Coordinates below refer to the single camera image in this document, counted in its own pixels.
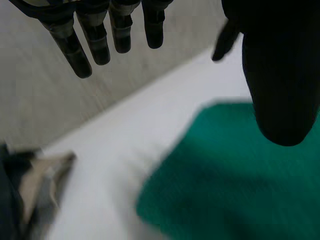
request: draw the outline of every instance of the robotic hand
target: robotic hand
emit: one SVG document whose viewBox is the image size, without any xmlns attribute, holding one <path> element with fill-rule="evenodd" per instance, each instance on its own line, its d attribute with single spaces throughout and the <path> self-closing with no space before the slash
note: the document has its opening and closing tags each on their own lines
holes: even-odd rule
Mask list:
<svg viewBox="0 0 320 240">
<path fill-rule="evenodd" d="M 144 28 L 152 49 L 163 44 L 165 9 L 173 0 L 10 0 L 28 17 L 38 19 L 50 32 L 73 71 L 87 78 L 92 68 L 74 30 L 74 12 L 96 64 L 110 61 L 104 19 L 109 11 L 113 41 L 118 53 L 131 49 L 131 13 L 142 2 Z"/>
<path fill-rule="evenodd" d="M 222 0 L 228 21 L 212 60 L 243 33 L 242 65 L 256 121 L 282 146 L 301 143 L 320 103 L 320 1 Z"/>
</svg>

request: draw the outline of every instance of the black object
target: black object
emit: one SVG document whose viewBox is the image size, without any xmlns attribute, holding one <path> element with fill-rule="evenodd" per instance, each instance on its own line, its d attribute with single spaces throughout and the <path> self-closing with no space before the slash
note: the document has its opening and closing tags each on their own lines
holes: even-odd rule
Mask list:
<svg viewBox="0 0 320 240">
<path fill-rule="evenodd" d="M 18 192 L 21 177 L 31 167 L 34 151 L 9 152 L 0 145 L 0 236 L 21 240 L 26 230 L 22 223 L 23 201 Z"/>
<path fill-rule="evenodd" d="M 74 19 L 63 24 L 42 23 L 49 30 L 56 44 L 79 78 L 87 78 L 92 74 L 91 65 L 74 30 Z"/>
<path fill-rule="evenodd" d="M 144 29 L 148 46 L 158 49 L 164 42 L 165 9 L 173 0 L 142 0 Z"/>
<path fill-rule="evenodd" d="M 104 19 L 109 10 L 115 49 L 124 54 L 131 49 L 132 12 L 141 0 L 9 0 L 24 14 L 38 19 L 61 49 L 79 78 L 87 78 L 92 68 L 73 29 L 74 12 L 96 64 L 110 61 Z M 143 0 L 144 26 L 150 48 L 161 47 L 164 40 L 164 10 L 173 0 Z"/>
<path fill-rule="evenodd" d="M 89 45 L 96 64 L 105 65 L 110 62 L 107 32 L 104 19 L 107 15 L 109 0 L 79 1 L 76 15 Z"/>
<path fill-rule="evenodd" d="M 301 143 L 320 104 L 320 2 L 222 5 L 228 22 L 212 59 L 222 59 L 242 32 L 243 71 L 261 132 L 278 145 Z"/>
<path fill-rule="evenodd" d="M 109 14 L 115 49 L 125 54 L 131 49 L 131 14 L 141 0 L 111 0 Z"/>
</svg>

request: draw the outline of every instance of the white table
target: white table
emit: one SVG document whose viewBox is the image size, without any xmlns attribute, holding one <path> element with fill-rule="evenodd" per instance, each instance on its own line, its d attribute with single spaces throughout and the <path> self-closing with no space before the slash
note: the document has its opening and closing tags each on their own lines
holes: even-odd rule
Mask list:
<svg viewBox="0 0 320 240">
<path fill-rule="evenodd" d="M 49 239 L 164 238 L 136 216 L 142 183 L 202 106 L 250 99 L 241 43 L 219 64 L 207 50 L 44 150 L 77 155 Z"/>
</svg>

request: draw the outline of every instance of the gray floor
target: gray floor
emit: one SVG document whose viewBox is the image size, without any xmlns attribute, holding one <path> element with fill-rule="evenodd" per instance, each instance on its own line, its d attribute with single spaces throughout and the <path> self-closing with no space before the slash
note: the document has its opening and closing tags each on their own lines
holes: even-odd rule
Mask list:
<svg viewBox="0 0 320 240">
<path fill-rule="evenodd" d="M 164 44 L 148 48 L 141 7 L 132 15 L 132 48 L 118 54 L 105 19 L 111 62 L 98 66 L 81 28 L 75 31 L 92 65 L 79 79 L 54 40 L 9 1 L 0 4 L 0 140 L 43 147 L 179 64 L 213 46 L 224 14 L 220 0 L 174 0 L 166 11 Z"/>
</svg>

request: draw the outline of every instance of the green towel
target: green towel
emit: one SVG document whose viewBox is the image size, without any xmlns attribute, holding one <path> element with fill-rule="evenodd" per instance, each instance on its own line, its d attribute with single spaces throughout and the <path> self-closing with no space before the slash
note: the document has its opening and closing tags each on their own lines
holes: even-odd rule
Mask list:
<svg viewBox="0 0 320 240">
<path fill-rule="evenodd" d="M 319 240 L 320 122 L 284 147 L 260 133 L 251 104 L 204 109 L 136 211 L 175 240 Z"/>
</svg>

